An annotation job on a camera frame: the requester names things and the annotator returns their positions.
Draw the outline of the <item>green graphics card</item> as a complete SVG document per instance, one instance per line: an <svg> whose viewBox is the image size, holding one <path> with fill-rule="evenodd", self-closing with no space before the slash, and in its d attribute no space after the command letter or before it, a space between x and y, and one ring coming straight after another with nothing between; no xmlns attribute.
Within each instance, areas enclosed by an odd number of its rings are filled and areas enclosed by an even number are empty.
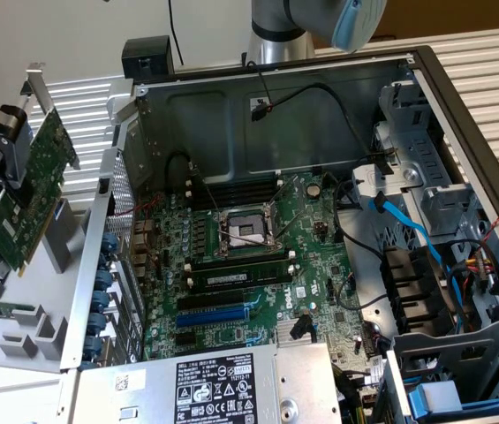
<svg viewBox="0 0 499 424"><path fill-rule="evenodd" d="M26 105L0 106L0 279L32 260L61 199L66 167L79 168L38 64L29 67L20 98L37 101L43 120L34 131Z"/></svg>

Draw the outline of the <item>blue slot clip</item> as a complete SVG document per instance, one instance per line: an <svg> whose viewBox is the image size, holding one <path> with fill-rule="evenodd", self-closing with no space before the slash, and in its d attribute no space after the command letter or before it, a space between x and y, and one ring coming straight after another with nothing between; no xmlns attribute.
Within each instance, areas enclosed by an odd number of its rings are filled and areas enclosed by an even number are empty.
<svg viewBox="0 0 499 424"><path fill-rule="evenodd" d="M102 353L102 339L96 336L85 336L82 353L86 360L97 358Z"/></svg>
<svg viewBox="0 0 499 424"><path fill-rule="evenodd" d="M105 291L94 290L92 293L90 311L102 314L111 302L110 295Z"/></svg>
<svg viewBox="0 0 499 424"><path fill-rule="evenodd" d="M105 292L113 284L112 274L106 269L98 269L95 273L94 290Z"/></svg>
<svg viewBox="0 0 499 424"><path fill-rule="evenodd" d="M116 254L119 248L118 236L112 232L104 232L102 234L101 254L109 259L113 254Z"/></svg>
<svg viewBox="0 0 499 424"><path fill-rule="evenodd" d="M90 313L87 318L87 334L99 336L106 329L106 316L101 313Z"/></svg>

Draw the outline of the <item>grey parts rack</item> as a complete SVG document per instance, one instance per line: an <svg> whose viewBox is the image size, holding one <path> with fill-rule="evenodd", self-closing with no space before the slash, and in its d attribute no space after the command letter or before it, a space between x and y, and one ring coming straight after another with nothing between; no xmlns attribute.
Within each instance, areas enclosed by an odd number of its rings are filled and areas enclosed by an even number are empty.
<svg viewBox="0 0 499 424"><path fill-rule="evenodd" d="M86 232L70 202L63 199L31 261L0 279L0 301L31 305L0 318L0 367L58 374Z"/></svg>

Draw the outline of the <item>black box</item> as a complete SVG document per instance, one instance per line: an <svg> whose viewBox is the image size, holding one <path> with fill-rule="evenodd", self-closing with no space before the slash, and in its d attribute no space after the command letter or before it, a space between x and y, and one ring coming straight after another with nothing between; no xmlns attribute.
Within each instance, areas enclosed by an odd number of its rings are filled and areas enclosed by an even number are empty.
<svg viewBox="0 0 499 424"><path fill-rule="evenodd" d="M136 84L150 83L175 74L168 35L127 40L121 62L124 76Z"/></svg>

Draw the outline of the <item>open black PC case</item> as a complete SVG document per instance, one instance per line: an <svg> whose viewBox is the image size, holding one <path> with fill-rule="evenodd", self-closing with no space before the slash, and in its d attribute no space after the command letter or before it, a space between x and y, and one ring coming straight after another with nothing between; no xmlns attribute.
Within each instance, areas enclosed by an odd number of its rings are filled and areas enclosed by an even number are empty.
<svg viewBox="0 0 499 424"><path fill-rule="evenodd" d="M159 79L136 86L129 102L114 109L116 133L102 159L70 322L76 357L66 362L71 383L59 405L62 421L71 424L83 372L152 361L140 356L147 307L132 260L133 213L144 192L182 190L189 180L208 188L207 183L310 173L348 187L355 207L343 210L338 232L352 236L348 254L359 297L375 299L367 321L383 340L384 364L378 383L361 390L330 362L341 424L382 424L374 421L374 408L387 353L402 336L381 274L386 247L428 248L453 309L454 330L446 336L499 322L499 162L434 52L423 47L330 57L270 65L261 74L266 91L259 74L244 65ZM353 170L382 157L372 146L374 126L383 119L380 92L404 80L420 85L455 169L474 191L453 235L429 235L411 200L396 206L378 193L363 207L354 188ZM327 92L308 89L252 121L259 104L318 83ZM104 232L119 240L109 259L100 251ZM85 336L91 336L87 318L98 269L112 274L106 291L111 302L98 336L102 353L86 360L82 351Z"/></svg>

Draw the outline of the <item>CPU socket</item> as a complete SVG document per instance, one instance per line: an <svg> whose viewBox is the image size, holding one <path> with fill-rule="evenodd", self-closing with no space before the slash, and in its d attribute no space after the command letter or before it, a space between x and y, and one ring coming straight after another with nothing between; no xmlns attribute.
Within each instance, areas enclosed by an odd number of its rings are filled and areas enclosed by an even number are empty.
<svg viewBox="0 0 499 424"><path fill-rule="evenodd" d="M217 248L215 256L222 258L247 257L260 254L273 254L284 249L284 244L279 238L273 238L270 231L270 212L268 203L238 208L223 209L215 213L217 224ZM261 234L271 246L241 246L234 248L229 245L228 238L218 231L227 231L240 236Z"/></svg>

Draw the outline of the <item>long black expansion slot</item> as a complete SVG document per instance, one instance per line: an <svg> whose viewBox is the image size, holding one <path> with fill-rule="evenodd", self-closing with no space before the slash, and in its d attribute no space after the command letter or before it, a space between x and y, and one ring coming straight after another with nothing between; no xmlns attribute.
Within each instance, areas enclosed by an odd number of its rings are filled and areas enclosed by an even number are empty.
<svg viewBox="0 0 499 424"><path fill-rule="evenodd" d="M244 292L242 290L219 291L208 294L186 296L177 300L179 312L227 307L244 303Z"/></svg>

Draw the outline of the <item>metal locking lever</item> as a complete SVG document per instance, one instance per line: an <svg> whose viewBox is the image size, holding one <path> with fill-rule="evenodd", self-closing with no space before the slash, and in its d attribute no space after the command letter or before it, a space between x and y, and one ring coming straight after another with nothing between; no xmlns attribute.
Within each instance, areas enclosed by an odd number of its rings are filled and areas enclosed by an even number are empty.
<svg viewBox="0 0 499 424"><path fill-rule="evenodd" d="M271 246L272 242L267 241L261 234L252 234L248 236L240 236L238 234L232 234L227 231L218 231L219 234L224 235L228 238L228 243L230 246L237 248L241 246Z"/></svg>

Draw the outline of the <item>blue expansion slot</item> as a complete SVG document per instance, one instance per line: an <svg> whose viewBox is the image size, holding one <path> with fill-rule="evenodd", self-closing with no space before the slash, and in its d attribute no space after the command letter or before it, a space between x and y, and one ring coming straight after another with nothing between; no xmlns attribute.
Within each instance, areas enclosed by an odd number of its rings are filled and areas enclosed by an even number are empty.
<svg viewBox="0 0 499 424"><path fill-rule="evenodd" d="M249 317L250 308L245 305L222 307L213 310L180 314L176 317L177 328L213 325L223 322L245 321Z"/></svg>

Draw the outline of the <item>silver power supply unit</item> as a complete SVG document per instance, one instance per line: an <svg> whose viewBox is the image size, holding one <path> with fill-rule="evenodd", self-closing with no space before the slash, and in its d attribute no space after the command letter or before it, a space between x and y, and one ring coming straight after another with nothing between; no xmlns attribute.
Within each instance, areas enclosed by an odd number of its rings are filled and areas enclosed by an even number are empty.
<svg viewBox="0 0 499 424"><path fill-rule="evenodd" d="M341 424L325 344L273 344L87 370L71 424Z"/></svg>

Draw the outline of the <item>metal socket cover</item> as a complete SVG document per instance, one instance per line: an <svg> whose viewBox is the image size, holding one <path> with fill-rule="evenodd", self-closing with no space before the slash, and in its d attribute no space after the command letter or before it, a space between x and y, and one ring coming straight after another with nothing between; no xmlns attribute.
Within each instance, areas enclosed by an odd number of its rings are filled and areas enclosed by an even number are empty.
<svg viewBox="0 0 499 424"><path fill-rule="evenodd" d="M274 239L283 235L305 209L303 179L292 176L268 203L270 231Z"/></svg>

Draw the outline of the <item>green Dell motherboard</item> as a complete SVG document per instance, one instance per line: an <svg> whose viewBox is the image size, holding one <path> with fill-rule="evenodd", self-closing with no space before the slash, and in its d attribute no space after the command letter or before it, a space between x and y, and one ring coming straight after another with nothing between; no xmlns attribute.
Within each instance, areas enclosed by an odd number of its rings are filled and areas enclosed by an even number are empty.
<svg viewBox="0 0 499 424"><path fill-rule="evenodd" d="M375 299L359 297L348 254L352 236L338 232L343 224L341 213L354 208L355 201L348 187L331 176L298 176L303 179L305 209L281 235L282 251L294 250L295 256L288 261L236 268L184 271L186 263L233 259L214 255L215 213L230 208L192 207L194 188L205 188L213 198L201 182L189 180L182 190L147 191L140 196L133 213L132 260L147 307L142 359L277 346L278 322L297 319L290 331L294 339L309 333L312 342L325 344L331 363L357 388L373 388L378 383L384 364L384 343L370 330L367 321L367 311L374 307ZM289 179L276 181L276 193ZM307 197L306 187L310 184L321 187L318 199ZM269 203L273 197L263 203ZM240 305L250 308L245 321L176 327L180 314L222 308L179 312L178 299L234 290L244 292L244 303ZM190 330L196 332L197 344L176 347L175 334Z"/></svg>

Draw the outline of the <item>silver chipset heatsink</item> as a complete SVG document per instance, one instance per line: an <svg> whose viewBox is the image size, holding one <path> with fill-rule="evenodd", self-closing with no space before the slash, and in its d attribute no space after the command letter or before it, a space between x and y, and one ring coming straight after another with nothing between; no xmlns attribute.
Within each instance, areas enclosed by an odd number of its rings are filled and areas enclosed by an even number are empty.
<svg viewBox="0 0 499 424"><path fill-rule="evenodd" d="M276 326L276 344L278 348L293 347L298 345L309 345L312 343L312 338L309 333L306 333L300 339L294 339L290 331L297 323L297 319L279 321Z"/></svg>

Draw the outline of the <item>black plastic fan shroud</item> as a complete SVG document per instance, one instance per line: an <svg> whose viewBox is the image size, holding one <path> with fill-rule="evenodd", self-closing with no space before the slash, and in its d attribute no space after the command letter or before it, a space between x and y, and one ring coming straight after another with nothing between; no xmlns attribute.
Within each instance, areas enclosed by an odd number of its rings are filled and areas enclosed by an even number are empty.
<svg viewBox="0 0 499 424"><path fill-rule="evenodd" d="M453 309L440 271L428 248L388 246L381 274L397 331L446 336L454 330Z"/></svg>

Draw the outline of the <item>grey metal disk bay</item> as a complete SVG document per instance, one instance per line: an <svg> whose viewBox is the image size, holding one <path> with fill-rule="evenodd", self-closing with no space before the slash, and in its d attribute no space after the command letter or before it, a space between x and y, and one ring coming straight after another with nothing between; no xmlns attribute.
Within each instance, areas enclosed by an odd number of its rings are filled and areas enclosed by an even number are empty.
<svg viewBox="0 0 499 424"><path fill-rule="evenodd" d="M393 82L382 88L383 119L374 126L372 146L381 158L360 165L352 181L361 205L384 193L396 206L412 201L429 235L455 234L474 197L462 181L444 141L444 132L420 85Z"/></svg>

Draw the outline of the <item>blue plastic drive caddy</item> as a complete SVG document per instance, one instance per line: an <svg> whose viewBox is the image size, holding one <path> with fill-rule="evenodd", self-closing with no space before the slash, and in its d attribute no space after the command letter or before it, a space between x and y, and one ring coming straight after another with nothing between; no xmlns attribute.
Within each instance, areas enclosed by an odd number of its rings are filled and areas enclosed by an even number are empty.
<svg viewBox="0 0 499 424"><path fill-rule="evenodd" d="M453 381L419 384L407 397L412 418L419 424L436 424L499 415L499 397L463 404Z"/></svg>

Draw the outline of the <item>grey metal drive cage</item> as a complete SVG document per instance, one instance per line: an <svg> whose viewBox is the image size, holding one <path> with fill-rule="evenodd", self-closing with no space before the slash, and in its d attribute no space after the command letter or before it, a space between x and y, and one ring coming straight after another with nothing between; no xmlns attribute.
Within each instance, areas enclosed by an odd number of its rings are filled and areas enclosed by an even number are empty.
<svg viewBox="0 0 499 424"><path fill-rule="evenodd" d="M407 395L419 384L453 381L461 402L499 398L499 322L473 333L446 337L395 337L374 408L382 424L419 424ZM436 424L499 424L499 415Z"/></svg>

